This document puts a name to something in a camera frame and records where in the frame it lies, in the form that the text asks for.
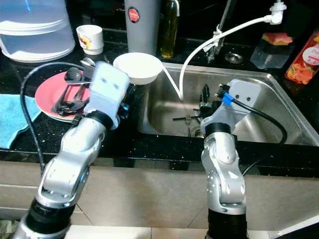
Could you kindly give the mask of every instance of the silver robot arm segment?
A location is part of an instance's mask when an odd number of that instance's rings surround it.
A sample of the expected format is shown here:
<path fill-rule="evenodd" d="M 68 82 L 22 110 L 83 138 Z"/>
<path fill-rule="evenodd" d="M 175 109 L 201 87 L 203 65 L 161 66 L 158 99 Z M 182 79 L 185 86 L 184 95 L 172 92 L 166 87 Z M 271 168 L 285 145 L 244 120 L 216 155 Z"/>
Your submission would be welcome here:
<path fill-rule="evenodd" d="M 249 99 L 253 107 L 260 87 L 234 79 L 227 89 L 231 95 Z M 202 164 L 207 174 L 208 224 L 207 239 L 247 238 L 245 180 L 239 170 L 239 156 L 231 131 L 250 112 L 223 102 L 212 116 L 202 120 L 205 133 Z"/>
<path fill-rule="evenodd" d="M 119 124 L 117 110 L 130 82 L 125 73 L 103 62 L 97 63 L 92 80 L 86 116 L 62 138 L 60 152 L 47 164 L 14 239 L 61 239 L 70 227 L 70 217 L 105 131 Z"/>

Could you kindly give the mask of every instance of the plastic container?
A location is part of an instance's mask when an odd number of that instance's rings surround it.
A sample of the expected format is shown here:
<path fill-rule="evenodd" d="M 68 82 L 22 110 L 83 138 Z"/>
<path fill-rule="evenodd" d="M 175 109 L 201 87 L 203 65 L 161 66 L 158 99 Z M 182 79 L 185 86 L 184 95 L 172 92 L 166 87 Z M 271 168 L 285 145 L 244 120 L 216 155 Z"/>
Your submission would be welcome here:
<path fill-rule="evenodd" d="M 288 60 L 293 49 L 293 44 L 275 46 L 262 39 L 256 46 L 250 61 L 259 69 L 279 69 Z"/>
<path fill-rule="evenodd" d="M 64 0 L 1 0 L 0 34 L 44 34 L 67 24 Z"/>
<path fill-rule="evenodd" d="M 52 61 L 69 54 L 75 46 L 70 26 L 41 34 L 0 35 L 0 47 L 6 57 L 18 62 Z"/>
<path fill-rule="evenodd" d="M 61 58 L 75 46 L 64 0 L 1 0 L 0 48 L 18 62 Z"/>

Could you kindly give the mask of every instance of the black granite countertop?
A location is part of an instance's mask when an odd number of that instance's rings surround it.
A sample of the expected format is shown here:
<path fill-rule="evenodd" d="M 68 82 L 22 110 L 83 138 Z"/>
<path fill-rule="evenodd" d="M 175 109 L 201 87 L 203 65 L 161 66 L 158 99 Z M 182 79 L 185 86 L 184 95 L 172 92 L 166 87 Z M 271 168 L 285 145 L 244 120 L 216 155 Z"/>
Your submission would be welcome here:
<path fill-rule="evenodd" d="M 104 54 L 89 56 L 93 60 L 104 60 L 104 55 L 112 62 L 118 55 L 127 52 L 127 44 L 123 32 L 115 34 L 106 32 L 104 35 Z M 189 53 L 200 44 L 200 41 L 183 39 L 176 45 L 176 56 L 171 60 L 162 61 L 182 64 Z M 244 56 L 242 64 L 234 65 L 226 62 L 221 56 L 225 52 L 234 51 Z M 217 68 L 241 69 L 259 71 L 249 58 L 253 48 L 239 45 L 225 45 L 220 57 L 214 63 L 208 64 L 204 53 L 199 53 L 191 61 L 190 65 L 210 66 Z M 77 45 L 68 56 L 59 59 L 72 63 L 79 63 L 86 55 Z M 20 84 L 27 73 L 39 64 L 18 63 L 0 56 L 0 94 L 19 94 Z M 34 96 L 36 88 L 47 78 L 62 71 L 67 67 L 50 67 L 36 73 L 30 80 L 26 89 L 26 95 Z M 283 78 L 283 71 L 268 71 L 284 88 L 294 103 L 305 115 L 307 120 L 319 132 L 319 96 L 316 93 L 317 80 L 313 79 L 307 86 L 301 86 Z M 113 166 L 134 167 L 138 163 L 168 161 L 170 169 L 191 170 L 189 163 L 200 163 L 200 154 L 203 149 L 203 139 L 178 136 L 150 135 L 137 131 L 137 118 L 139 117 L 141 100 L 144 95 L 144 87 L 137 87 L 134 99 L 131 102 L 130 116 L 121 122 L 118 129 L 108 133 L 103 142 L 99 156 L 113 158 Z M 53 120 L 45 114 L 34 122 L 40 144 L 45 153 L 45 160 L 49 161 L 57 154 L 63 134 L 70 128 L 69 123 Z M 315 155 L 319 154 L 319 147 L 299 145 L 278 145 L 272 143 L 237 142 L 237 150 L 240 155 L 240 165 L 247 166 L 260 157 L 265 160 L 260 162 L 258 173 L 262 175 L 319 177 L 319 162 Z M 10 150 L 0 148 L 0 160 L 37 162 L 36 149 L 29 130 L 21 133 L 15 139 Z"/>

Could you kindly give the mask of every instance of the orange packaging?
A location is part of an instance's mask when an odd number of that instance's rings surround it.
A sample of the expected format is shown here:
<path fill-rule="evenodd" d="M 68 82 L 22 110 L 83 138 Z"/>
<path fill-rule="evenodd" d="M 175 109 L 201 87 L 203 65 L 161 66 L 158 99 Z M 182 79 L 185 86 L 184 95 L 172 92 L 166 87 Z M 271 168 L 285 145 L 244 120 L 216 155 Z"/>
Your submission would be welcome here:
<path fill-rule="evenodd" d="M 319 69 L 319 30 L 316 30 L 285 73 L 285 78 L 308 84 Z"/>

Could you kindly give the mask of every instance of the cable clip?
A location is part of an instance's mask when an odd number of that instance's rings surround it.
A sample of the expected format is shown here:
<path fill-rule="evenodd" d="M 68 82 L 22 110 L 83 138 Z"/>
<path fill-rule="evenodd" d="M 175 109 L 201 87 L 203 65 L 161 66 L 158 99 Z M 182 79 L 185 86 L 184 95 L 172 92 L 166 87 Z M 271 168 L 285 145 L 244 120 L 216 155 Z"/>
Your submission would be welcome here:
<path fill-rule="evenodd" d="M 227 92 L 224 94 L 224 97 L 222 98 L 222 101 L 227 105 L 230 106 L 232 100 L 234 99 L 234 97 L 232 97 L 230 94 L 228 94 Z"/>

